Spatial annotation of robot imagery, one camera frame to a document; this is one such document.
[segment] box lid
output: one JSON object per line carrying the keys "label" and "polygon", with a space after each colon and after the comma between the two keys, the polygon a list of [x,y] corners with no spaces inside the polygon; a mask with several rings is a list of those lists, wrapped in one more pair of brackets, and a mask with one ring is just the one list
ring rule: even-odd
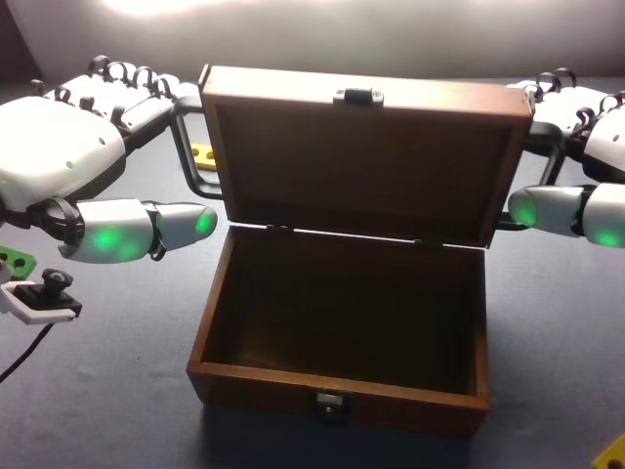
{"label": "box lid", "polygon": [[451,81],[214,66],[202,101],[231,221],[480,247],[531,124]]}

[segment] wooden box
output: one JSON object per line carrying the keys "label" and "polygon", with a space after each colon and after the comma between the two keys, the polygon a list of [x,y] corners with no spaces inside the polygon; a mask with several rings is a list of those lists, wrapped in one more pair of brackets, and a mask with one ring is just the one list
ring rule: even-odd
{"label": "wooden box", "polygon": [[525,93],[216,66],[202,102],[248,226],[229,228],[188,363],[200,400],[471,437],[489,409],[483,249]]}

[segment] gray table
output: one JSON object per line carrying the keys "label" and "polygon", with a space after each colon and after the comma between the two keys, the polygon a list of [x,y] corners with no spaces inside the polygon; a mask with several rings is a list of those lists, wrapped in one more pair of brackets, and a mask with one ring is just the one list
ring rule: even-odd
{"label": "gray table", "polygon": [[[189,127],[207,139],[201,118]],[[535,183],[543,164],[524,155],[514,187]],[[560,184],[586,182],[564,166]],[[134,153],[103,196],[201,201],[169,132]],[[71,272],[85,305],[0,386],[0,467],[581,468],[625,432],[625,250],[539,232],[498,233],[487,252],[492,411],[472,443],[204,409],[185,368],[228,225],[223,204],[211,205],[215,234],[160,263],[71,263],[39,231],[0,231],[0,243],[37,256],[34,277]],[[38,328],[12,317],[0,327],[4,369]]]}

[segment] black knob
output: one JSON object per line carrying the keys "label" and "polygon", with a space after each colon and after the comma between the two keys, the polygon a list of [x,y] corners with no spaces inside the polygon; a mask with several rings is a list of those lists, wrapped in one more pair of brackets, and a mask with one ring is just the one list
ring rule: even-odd
{"label": "black knob", "polygon": [[74,282],[70,274],[57,269],[45,269],[41,277],[44,284],[43,294],[52,300],[59,298],[61,292]]}

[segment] yellow block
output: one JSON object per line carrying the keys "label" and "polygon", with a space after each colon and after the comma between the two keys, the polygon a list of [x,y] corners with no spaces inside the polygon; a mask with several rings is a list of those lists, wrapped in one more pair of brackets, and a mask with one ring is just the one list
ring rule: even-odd
{"label": "yellow block", "polygon": [[213,148],[210,145],[191,144],[191,151],[193,152],[197,169],[217,171],[215,158],[213,157]]}
{"label": "yellow block", "polygon": [[595,459],[593,469],[625,469],[625,435]]}

